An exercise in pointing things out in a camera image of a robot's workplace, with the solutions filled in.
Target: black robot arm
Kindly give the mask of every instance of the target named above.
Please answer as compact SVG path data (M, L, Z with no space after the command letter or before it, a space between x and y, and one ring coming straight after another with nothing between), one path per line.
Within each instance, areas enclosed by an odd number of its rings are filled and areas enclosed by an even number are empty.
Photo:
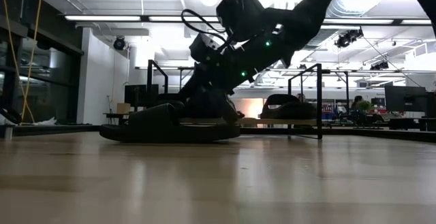
M190 98L199 89L206 89L231 95L239 84L253 82L255 74L278 60L288 67L294 52L304 48L321 29L331 1L302 0L293 10L280 10L264 9L258 0L222 0L217 17L228 39L219 45L198 34L189 47L198 64L179 94ZM418 2L436 22L436 0ZM243 41L247 42L240 48L231 44Z

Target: computer monitor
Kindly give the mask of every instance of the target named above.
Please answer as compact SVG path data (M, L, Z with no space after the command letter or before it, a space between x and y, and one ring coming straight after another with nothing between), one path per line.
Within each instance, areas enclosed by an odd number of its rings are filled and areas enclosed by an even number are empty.
M385 86L386 109L391 112L426 112L424 87Z
M371 103L373 105L377 105L377 106L385 106L386 105L386 101L384 98L372 98Z
M427 93L427 111L426 116L428 118L436 118L436 93Z
M153 84L151 87L152 95L147 97L147 85L126 85L124 89L124 102L129 103L132 107L145 107L148 101L154 102L159 94L159 85ZM136 93L138 93L138 102L136 103Z

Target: glass wall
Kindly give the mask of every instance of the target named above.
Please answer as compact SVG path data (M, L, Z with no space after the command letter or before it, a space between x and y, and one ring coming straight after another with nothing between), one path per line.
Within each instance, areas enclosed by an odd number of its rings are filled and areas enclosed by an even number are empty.
M21 76L20 83L26 87L27 77ZM74 114L71 114L71 106L75 106L76 100L70 99L73 98L70 89L67 86L31 78L27 103L35 121L47 121L55 118L59 123L71 122L71 118L74 116ZM23 95L20 94L17 99L19 108L22 108L23 101ZM26 114L25 121L30 122L30 114L28 112Z
M28 83L33 44L31 38L18 39L14 43L16 52L20 53L17 57L19 83L24 89ZM9 99L12 107L21 113L24 95L16 85L16 69L9 52L9 43L0 42L0 95L2 99ZM27 103L35 122L51 118L55 118L59 124L76 122L79 71L80 57L70 56L47 43L36 42L27 95ZM32 123L28 110L24 122Z
M33 39L24 39L22 43L20 72L28 73L31 62ZM35 47L31 75L38 75L57 82L71 83L74 58L49 45L38 42Z

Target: yellow rope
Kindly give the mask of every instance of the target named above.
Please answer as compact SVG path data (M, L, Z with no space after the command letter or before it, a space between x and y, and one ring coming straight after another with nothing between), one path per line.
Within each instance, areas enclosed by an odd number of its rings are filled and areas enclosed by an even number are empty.
M14 42L12 40L12 32L11 32L11 26L10 26L10 22L9 22L9 14L7 12L7 1L3 0L3 3L5 6L6 25L7 25L7 31L9 32L9 41L10 41L10 45L11 45L12 56L14 58L14 63L15 63L15 72L16 72L17 82L19 83L20 88L21 88L21 92L24 95L25 90L22 87L22 83L20 83L20 70L18 68L18 63L16 60L16 54L15 54L15 48L14 48ZM24 105L28 109L29 114L31 115L32 121L35 122L35 120L33 119L33 114L32 114L32 111L30 110L29 105L27 105L27 103L25 103Z
M27 73L26 93L25 93L25 98L24 98L25 103L22 105L21 119L24 119L25 114L26 114L27 95L29 94L29 87L30 87L30 75L32 72L33 57L35 56L36 36L38 34L38 27L40 25L41 4L42 4L42 0L40 0L38 3L38 11L36 13L35 34L33 35L32 55L30 57L29 72Z

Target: cardboard box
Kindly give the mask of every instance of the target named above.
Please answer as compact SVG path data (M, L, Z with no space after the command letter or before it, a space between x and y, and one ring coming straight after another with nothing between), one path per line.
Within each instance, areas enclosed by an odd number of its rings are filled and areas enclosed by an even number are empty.
M130 112L130 104L128 103L117 103L116 113L117 114L128 114Z

